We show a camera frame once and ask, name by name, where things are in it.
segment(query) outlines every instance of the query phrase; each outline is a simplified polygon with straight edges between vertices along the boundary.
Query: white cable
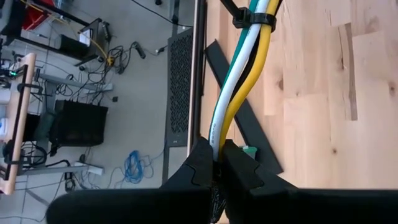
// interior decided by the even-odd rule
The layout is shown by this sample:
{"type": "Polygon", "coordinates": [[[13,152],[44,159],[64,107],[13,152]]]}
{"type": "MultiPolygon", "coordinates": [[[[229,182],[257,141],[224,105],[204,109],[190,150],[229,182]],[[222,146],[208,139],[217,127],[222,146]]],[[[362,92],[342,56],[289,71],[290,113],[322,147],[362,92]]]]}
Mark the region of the white cable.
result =
{"type": "MultiPolygon", "coordinates": [[[[255,12],[264,13],[267,9],[268,3],[269,0],[259,0],[255,12]]],[[[253,24],[249,28],[248,36],[244,40],[242,50],[240,51],[238,57],[236,58],[236,62],[233,65],[229,77],[223,87],[223,90],[220,93],[220,97],[218,98],[218,102],[213,116],[213,121],[211,122],[210,126],[210,135],[209,135],[209,142],[213,148],[214,161],[218,160],[221,128],[223,126],[224,117],[226,109],[229,104],[229,100],[231,99],[232,92],[236,86],[236,83],[239,80],[239,77],[241,76],[243,67],[249,58],[250,52],[253,49],[254,43],[260,32],[260,28],[261,24],[253,24]]]]}

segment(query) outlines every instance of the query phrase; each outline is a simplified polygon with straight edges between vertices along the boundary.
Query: wooden surface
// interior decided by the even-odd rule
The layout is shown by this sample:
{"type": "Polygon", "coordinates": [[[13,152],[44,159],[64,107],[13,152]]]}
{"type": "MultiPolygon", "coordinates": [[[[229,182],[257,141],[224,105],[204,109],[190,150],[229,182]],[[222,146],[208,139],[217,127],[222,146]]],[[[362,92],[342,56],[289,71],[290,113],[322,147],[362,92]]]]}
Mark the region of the wooden surface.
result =
{"type": "MultiPolygon", "coordinates": [[[[18,65],[16,65],[16,67],[28,65],[25,83],[28,84],[32,83],[32,79],[34,76],[34,69],[35,69],[35,61],[36,61],[36,54],[28,54],[21,60],[21,62],[18,63],[18,65]]],[[[16,81],[21,82],[22,77],[19,77],[16,81]]],[[[24,96],[22,100],[21,113],[19,116],[19,122],[17,127],[17,136],[14,139],[15,145],[14,145],[14,152],[12,154],[13,161],[19,161],[19,156],[21,154],[21,146],[24,137],[25,123],[27,116],[27,108],[29,105],[30,88],[25,88],[23,94],[24,96]]],[[[12,139],[12,134],[14,132],[14,125],[16,122],[17,109],[19,104],[19,96],[20,94],[18,91],[13,91],[11,93],[10,102],[7,105],[6,116],[8,118],[8,124],[7,124],[7,135],[4,140],[5,142],[12,139]]],[[[18,165],[11,165],[9,180],[5,181],[3,179],[0,179],[0,190],[2,190],[6,195],[10,195],[14,192],[17,170],[18,170],[18,165]]]]}
{"type": "MultiPolygon", "coordinates": [[[[248,0],[235,0],[248,6],[248,0]]],[[[398,188],[398,1],[285,0],[248,99],[298,187],[398,188]]],[[[240,31],[208,1],[207,43],[230,61],[240,31]]],[[[201,134],[220,89],[207,65],[201,134]]],[[[236,124],[228,133],[244,142],[236,124]]]]}

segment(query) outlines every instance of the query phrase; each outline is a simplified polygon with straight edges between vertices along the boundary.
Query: plug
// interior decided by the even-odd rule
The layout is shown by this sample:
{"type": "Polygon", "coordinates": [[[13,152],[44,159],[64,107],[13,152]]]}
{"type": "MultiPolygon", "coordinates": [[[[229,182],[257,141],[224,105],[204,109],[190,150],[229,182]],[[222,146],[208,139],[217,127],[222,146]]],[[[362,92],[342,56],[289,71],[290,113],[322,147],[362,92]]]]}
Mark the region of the plug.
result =
{"type": "Polygon", "coordinates": [[[164,52],[165,49],[166,49],[166,47],[161,47],[161,48],[155,50],[155,52],[157,55],[159,55],[160,53],[164,52]]]}

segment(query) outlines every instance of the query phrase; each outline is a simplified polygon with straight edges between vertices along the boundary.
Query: metal grille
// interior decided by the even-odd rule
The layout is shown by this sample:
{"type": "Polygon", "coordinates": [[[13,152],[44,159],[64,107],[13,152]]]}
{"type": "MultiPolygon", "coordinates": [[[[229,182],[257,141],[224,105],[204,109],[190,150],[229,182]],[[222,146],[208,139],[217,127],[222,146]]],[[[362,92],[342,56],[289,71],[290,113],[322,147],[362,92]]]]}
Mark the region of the metal grille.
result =
{"type": "Polygon", "coordinates": [[[191,29],[169,39],[167,138],[171,146],[187,144],[192,44],[191,29]]]}

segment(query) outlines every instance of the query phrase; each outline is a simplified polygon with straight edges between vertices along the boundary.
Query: black box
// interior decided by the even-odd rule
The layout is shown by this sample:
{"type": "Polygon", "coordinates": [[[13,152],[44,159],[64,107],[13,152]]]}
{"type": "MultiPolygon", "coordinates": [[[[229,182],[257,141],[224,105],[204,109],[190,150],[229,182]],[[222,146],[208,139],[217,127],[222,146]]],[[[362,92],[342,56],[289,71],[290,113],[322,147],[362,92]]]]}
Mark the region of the black box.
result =
{"type": "Polygon", "coordinates": [[[107,107],[57,100],[55,113],[49,137],[52,144],[90,147],[104,141],[107,107]]]}

